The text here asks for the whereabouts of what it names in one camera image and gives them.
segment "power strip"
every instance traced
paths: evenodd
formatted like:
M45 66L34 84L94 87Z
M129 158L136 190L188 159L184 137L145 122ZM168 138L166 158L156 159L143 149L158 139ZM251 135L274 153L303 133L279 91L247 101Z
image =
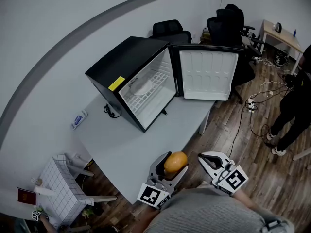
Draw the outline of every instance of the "power strip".
M248 99L247 107L248 107L248 112L249 113L254 113L255 112L254 110L252 110L253 106L254 106L254 100L253 99Z

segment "black pants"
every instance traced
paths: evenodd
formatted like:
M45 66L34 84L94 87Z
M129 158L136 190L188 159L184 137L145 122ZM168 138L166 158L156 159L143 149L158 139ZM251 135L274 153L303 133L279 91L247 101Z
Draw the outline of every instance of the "black pants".
M281 114L271 127L271 134L277 135L284 125L295 117L295 122L290 130L280 139L277 150L283 151L293 143L299 135L309 127L311 122L311 111L308 106L304 106L302 97L296 92L287 94L280 103Z

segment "person in black clothing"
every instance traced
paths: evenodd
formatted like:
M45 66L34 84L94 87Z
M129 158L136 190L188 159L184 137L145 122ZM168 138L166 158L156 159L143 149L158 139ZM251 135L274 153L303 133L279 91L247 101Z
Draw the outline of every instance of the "person in black clothing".
M299 135L309 127L311 123L311 112L309 107L309 97L311 94L311 45L308 46L299 61L302 68L296 77L286 75L286 83L293 86L280 103L281 114L274 122L267 134L270 141L284 127L286 123L295 117L294 124L290 130L280 139L277 147L271 149L272 154L283 156L286 148L293 143Z

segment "chair armrest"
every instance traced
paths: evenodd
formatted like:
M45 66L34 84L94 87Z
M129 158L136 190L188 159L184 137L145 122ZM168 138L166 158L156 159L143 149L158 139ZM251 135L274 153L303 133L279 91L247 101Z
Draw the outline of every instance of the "chair armrest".
M258 49L254 48L253 46L247 46L247 48L252 56L258 58L262 56L261 52Z
M250 40L251 40L252 42L258 43L258 44L264 44L264 43L265 43L264 41L257 40L257 39L255 39L255 38L251 38Z
M253 28L253 27L251 27L251 26L246 26L246 25L244 25L244 28L246 28L246 29L251 29L251 30L255 30L255 28Z

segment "mini fridge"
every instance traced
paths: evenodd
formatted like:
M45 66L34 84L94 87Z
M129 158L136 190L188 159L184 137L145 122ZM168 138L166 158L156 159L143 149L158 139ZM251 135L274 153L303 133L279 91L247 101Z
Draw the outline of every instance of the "mini fridge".
M175 96L228 100L243 48L129 37L86 75L122 117L146 132Z

